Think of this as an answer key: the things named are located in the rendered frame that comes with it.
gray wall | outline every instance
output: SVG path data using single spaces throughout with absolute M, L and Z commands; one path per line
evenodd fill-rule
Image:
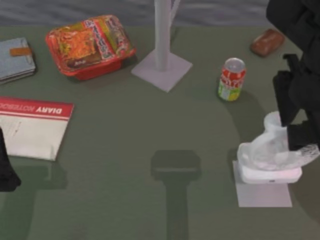
M 181 0 L 175 25 L 268 25 L 269 0 Z M 114 14 L 126 26 L 153 25 L 154 0 L 0 0 L 0 26 L 65 25 Z

brown leather patch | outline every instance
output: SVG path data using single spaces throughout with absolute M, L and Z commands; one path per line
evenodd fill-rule
M 29 47 L 11 48 L 10 55 L 12 57 L 27 56 L 27 55 L 32 55 L 32 51 Z

black object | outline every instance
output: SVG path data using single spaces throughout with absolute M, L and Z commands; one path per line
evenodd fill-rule
M 21 180 L 10 164 L 4 133 L 0 128 L 0 192 L 13 192 Z
M 201 160 L 191 150 L 160 150 L 151 159 L 151 175 L 166 188 L 166 239 L 188 240 L 187 187 L 201 175 Z
M 303 51 L 301 59 L 285 54 L 290 70 L 273 78 L 283 127 L 291 151 L 309 144 L 320 149 L 320 0 L 270 0 L 267 19 Z M 307 121 L 291 123 L 299 110 Z

white cylinder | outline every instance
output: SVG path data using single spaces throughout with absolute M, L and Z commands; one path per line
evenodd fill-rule
M 155 7 L 155 65 L 164 72 L 169 67 L 171 0 L 154 0 Z

white cable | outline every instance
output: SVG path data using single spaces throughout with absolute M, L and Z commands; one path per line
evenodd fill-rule
M 178 10 L 178 8 L 179 8 L 180 1 L 181 1 L 181 0 L 175 0 L 174 3 L 173 3 L 172 9 L 171 9 L 171 22 L 170 22 L 170 27 L 171 27 L 172 23 L 173 23 L 174 20 L 175 20 L 175 16 L 176 16 L 176 14 L 177 14 L 177 10 Z

